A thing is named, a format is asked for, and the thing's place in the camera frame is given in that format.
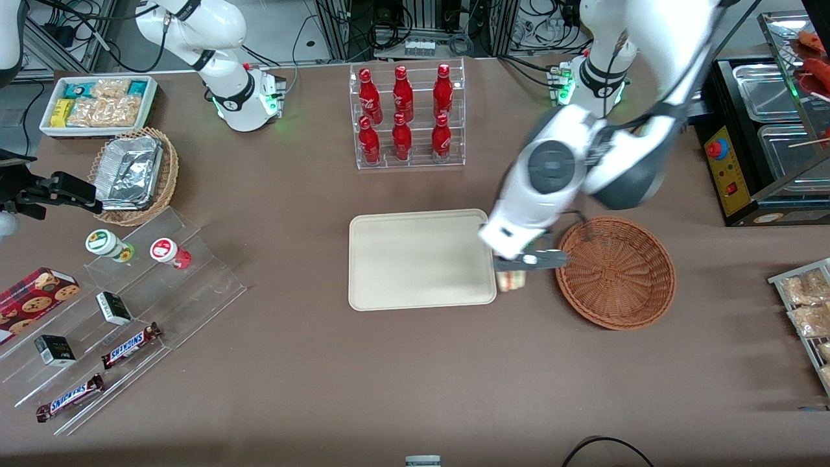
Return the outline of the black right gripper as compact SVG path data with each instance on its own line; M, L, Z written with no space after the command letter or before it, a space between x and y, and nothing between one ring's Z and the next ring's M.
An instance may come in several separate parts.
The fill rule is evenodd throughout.
M64 201L51 194L40 182L45 179L17 171L2 171L1 210L12 215L24 215L35 221L44 221L45 205L71 205L93 215L101 215L102 203L96 198L95 186L65 172L57 172L57 192Z

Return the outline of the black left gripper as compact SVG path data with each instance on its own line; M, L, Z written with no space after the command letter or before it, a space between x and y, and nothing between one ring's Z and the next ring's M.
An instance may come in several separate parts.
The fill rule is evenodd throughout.
M494 270L495 272L517 270L517 272L527 273L534 270L562 268L566 266L568 261L569 255L562 250L529 250L519 257L519 263L516 263L516 260L513 259L494 257Z

